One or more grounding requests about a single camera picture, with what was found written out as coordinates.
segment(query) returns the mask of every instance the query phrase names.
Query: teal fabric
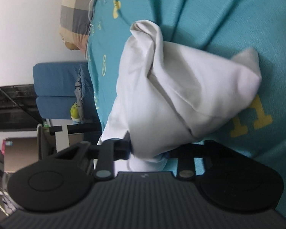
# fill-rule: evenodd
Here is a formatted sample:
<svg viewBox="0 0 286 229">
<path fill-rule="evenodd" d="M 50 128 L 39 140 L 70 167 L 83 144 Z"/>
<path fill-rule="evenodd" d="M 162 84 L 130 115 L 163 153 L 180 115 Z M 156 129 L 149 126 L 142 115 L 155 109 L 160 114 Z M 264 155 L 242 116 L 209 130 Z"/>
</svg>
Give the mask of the teal fabric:
<svg viewBox="0 0 286 229">
<path fill-rule="evenodd" d="M 247 152 L 282 175 L 285 188 L 277 210 L 286 217 L 286 0 L 116 1 L 121 2 L 116 19 L 114 0 L 97 1 L 88 44 L 102 126 L 116 97 L 119 61 L 133 22 L 153 21 L 164 40 L 226 58 L 252 46 L 259 53 L 263 77 L 256 109 L 244 110 L 208 138 Z M 241 130 L 233 133 L 237 122 Z"/>
</svg>

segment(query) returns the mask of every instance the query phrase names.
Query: teal bed sheet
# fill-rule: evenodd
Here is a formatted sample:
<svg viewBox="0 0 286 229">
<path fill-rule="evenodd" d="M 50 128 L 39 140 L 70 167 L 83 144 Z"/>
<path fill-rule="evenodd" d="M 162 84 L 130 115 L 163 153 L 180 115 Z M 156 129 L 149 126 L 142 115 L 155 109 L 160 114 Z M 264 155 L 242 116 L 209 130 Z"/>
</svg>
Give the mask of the teal bed sheet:
<svg viewBox="0 0 286 229">
<path fill-rule="evenodd" d="M 286 217 L 286 0 L 98 0 L 88 62 L 103 128 L 130 25 L 142 19 L 157 23 L 165 41 L 226 58 L 247 47 L 258 51 L 263 77 L 258 95 L 207 138 L 277 170 L 285 186 L 277 210 Z"/>
</svg>

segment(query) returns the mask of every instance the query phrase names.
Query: black cable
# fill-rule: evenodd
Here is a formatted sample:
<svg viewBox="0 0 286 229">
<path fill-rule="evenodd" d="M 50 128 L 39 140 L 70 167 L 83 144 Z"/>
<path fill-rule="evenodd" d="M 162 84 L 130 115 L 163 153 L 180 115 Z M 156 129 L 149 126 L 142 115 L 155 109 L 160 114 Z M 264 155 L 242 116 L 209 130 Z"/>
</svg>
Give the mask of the black cable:
<svg viewBox="0 0 286 229">
<path fill-rule="evenodd" d="M 39 121 L 38 119 L 36 119 L 33 115 L 31 115 L 28 111 L 26 111 L 23 107 L 21 107 L 17 102 L 15 102 L 15 100 L 13 98 L 11 98 L 7 93 L 5 93 L 5 91 L 3 91 L 0 88 L 0 91 L 3 95 L 5 95 L 12 103 L 14 103 L 18 108 L 20 108 L 23 112 L 25 112 L 27 115 L 29 115 L 32 119 L 34 119 L 38 124 L 43 124 L 43 121 Z"/>
</svg>

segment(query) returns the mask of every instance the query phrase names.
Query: white cloth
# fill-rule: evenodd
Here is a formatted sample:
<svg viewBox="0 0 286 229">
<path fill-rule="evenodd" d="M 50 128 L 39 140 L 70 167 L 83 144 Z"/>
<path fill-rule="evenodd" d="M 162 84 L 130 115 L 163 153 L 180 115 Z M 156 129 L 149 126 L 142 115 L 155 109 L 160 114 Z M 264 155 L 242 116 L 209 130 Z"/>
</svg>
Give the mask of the white cloth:
<svg viewBox="0 0 286 229">
<path fill-rule="evenodd" d="M 165 42 L 147 20 L 130 31 L 100 142 L 129 132 L 135 157 L 152 159 L 200 141 L 248 107 L 258 91 L 261 73 L 252 48 L 229 60 Z"/>
</svg>

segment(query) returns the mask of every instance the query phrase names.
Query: plaid pillow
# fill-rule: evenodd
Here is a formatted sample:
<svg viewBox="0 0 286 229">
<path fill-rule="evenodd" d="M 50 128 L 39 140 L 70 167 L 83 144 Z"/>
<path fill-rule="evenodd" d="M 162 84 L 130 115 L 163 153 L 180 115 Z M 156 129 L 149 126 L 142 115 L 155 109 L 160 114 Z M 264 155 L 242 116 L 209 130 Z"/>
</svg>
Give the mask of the plaid pillow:
<svg viewBox="0 0 286 229">
<path fill-rule="evenodd" d="M 70 50 L 86 52 L 90 24 L 89 2 L 90 0 L 63 0 L 62 2 L 59 33 Z"/>
</svg>

